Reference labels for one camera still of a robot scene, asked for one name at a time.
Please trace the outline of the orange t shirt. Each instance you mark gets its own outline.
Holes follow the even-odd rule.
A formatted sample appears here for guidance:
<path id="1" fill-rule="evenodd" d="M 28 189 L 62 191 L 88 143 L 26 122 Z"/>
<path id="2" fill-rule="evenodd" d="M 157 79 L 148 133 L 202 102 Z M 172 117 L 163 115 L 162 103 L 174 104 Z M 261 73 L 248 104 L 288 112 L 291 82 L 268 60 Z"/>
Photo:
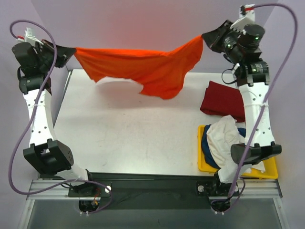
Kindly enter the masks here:
<path id="1" fill-rule="evenodd" d="M 128 79 L 142 85 L 141 94 L 167 100 L 182 90 L 202 53 L 203 39 L 197 36 L 168 52 L 78 47 L 74 56 L 96 83 L 105 77 Z"/>

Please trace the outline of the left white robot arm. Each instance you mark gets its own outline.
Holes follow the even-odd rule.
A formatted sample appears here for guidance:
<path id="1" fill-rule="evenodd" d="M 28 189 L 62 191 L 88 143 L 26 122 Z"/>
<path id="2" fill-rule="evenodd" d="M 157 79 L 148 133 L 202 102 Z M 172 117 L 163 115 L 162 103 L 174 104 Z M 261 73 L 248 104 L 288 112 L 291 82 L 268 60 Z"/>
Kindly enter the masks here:
<path id="1" fill-rule="evenodd" d="M 20 67 L 17 70 L 19 89 L 27 104 L 30 118 L 29 147 L 24 158 L 41 175 L 55 175 L 66 180 L 84 180 L 79 190 L 89 197 L 96 184 L 88 171 L 74 163 L 71 149 L 55 134 L 51 115 L 51 67 L 62 68 L 76 52 L 75 48 L 53 45 L 47 40 L 19 42 L 12 48 Z"/>

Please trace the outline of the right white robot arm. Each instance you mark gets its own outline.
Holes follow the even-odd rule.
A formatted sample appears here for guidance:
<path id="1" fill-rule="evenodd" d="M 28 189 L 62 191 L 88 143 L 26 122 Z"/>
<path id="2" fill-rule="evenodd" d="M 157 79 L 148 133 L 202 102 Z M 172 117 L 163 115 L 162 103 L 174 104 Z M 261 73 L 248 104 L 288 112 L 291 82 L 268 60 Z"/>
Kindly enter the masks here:
<path id="1" fill-rule="evenodd" d="M 235 84 L 242 96 L 245 113 L 245 143 L 233 144 L 230 159 L 218 170 L 218 179 L 211 189 L 221 195 L 228 184 L 251 165 L 256 165 L 282 152 L 276 144 L 269 117 L 268 95 L 271 91 L 269 67 L 260 57 L 259 43 L 265 30 L 252 21 L 231 22 L 226 20 L 217 29 L 202 34 L 210 50 L 222 53 L 233 64 Z"/>

